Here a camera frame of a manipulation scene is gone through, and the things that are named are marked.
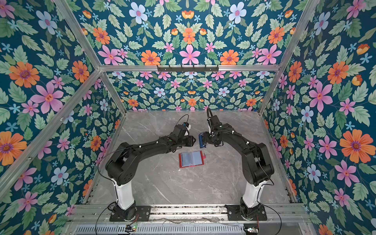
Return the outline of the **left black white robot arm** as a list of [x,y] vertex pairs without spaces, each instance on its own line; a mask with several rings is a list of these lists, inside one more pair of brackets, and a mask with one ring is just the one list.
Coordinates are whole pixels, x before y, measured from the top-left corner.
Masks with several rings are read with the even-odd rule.
[[139,163],[156,155],[175,152],[182,147],[192,147],[196,139],[190,135],[190,128],[191,125],[184,122],[175,125],[169,135],[155,141],[133,145],[125,142],[119,145],[105,166],[116,193],[116,205],[113,209],[115,218],[131,221],[137,216],[132,180]]

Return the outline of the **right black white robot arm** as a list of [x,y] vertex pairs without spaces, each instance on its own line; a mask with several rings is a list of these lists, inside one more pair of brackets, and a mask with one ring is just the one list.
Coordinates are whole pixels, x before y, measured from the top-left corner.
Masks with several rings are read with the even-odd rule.
[[229,144],[241,156],[242,172],[247,184],[240,199],[239,212],[244,219],[250,220],[261,211],[263,188],[275,172],[268,148],[264,143],[257,144],[246,139],[230,124],[223,124],[210,109],[207,110],[207,122],[209,131],[200,133],[200,147]]

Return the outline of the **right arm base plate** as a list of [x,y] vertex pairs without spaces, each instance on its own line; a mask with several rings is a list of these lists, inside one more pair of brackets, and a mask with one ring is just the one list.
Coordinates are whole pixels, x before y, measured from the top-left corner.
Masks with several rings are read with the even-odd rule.
[[259,204],[254,208],[245,205],[225,205],[229,221],[266,221],[264,206]]

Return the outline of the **red card holder wallet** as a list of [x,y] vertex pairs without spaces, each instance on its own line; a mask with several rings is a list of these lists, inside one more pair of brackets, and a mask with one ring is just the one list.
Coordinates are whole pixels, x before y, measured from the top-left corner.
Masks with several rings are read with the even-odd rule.
[[205,164],[205,154],[202,151],[183,152],[179,154],[179,167],[194,167]]

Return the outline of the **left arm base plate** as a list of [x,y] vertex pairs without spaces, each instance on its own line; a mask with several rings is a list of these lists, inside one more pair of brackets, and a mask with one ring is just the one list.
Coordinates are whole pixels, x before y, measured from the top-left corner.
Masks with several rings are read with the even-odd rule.
[[111,210],[110,222],[146,222],[151,215],[151,206],[134,206],[126,210],[116,205]]

